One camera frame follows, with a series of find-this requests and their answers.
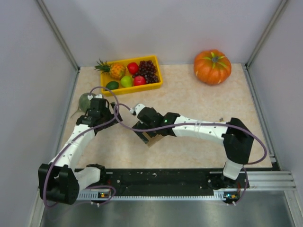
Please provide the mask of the brown cardboard express box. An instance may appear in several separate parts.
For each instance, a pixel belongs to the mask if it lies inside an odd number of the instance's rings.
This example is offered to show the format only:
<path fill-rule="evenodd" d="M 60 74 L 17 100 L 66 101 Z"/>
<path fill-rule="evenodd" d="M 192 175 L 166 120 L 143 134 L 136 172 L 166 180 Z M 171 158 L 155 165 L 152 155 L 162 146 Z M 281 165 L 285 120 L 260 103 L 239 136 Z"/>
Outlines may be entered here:
<path fill-rule="evenodd" d="M 140 121 L 138 121 L 134 126 L 134 129 L 139 129 L 142 130 L 142 123 Z M 160 141 L 162 138 L 164 138 L 161 135 L 157 135 L 154 138 L 150 138 L 150 141 L 146 144 L 148 147 L 151 147 L 152 145 L 154 145 L 155 143 L 157 143 L 158 141 Z"/>

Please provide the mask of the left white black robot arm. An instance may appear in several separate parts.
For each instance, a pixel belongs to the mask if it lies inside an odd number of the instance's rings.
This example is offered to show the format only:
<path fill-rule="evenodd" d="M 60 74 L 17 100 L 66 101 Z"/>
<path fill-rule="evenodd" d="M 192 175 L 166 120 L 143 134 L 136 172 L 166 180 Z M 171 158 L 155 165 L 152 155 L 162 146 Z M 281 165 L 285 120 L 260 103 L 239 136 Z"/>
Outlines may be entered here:
<path fill-rule="evenodd" d="M 86 146 L 101 130 L 117 123 L 114 116 L 115 102 L 96 96 L 91 99 L 90 107 L 81 115 L 74 126 L 71 136 L 61 151 L 48 164 L 38 169 L 40 197 L 48 201 L 72 205 L 79 192 L 91 185 L 103 187 L 107 183 L 105 168 L 99 164 L 89 164 L 76 171 Z"/>

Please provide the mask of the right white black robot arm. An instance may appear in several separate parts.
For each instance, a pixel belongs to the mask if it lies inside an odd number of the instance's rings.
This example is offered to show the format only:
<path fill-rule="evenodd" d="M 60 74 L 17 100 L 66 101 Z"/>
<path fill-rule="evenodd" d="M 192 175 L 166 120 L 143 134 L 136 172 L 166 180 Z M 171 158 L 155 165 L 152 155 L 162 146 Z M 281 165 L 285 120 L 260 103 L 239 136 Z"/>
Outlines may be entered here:
<path fill-rule="evenodd" d="M 138 104 L 130 112 L 138 119 L 132 129 L 146 144 L 172 136 L 198 138 L 223 146 L 227 161 L 221 182 L 226 187 L 232 187 L 238 182 L 241 169 L 249 162 L 254 138 L 238 118 L 231 118 L 228 122 L 199 121 L 178 113 L 161 115 L 154 108 L 143 104 Z"/>

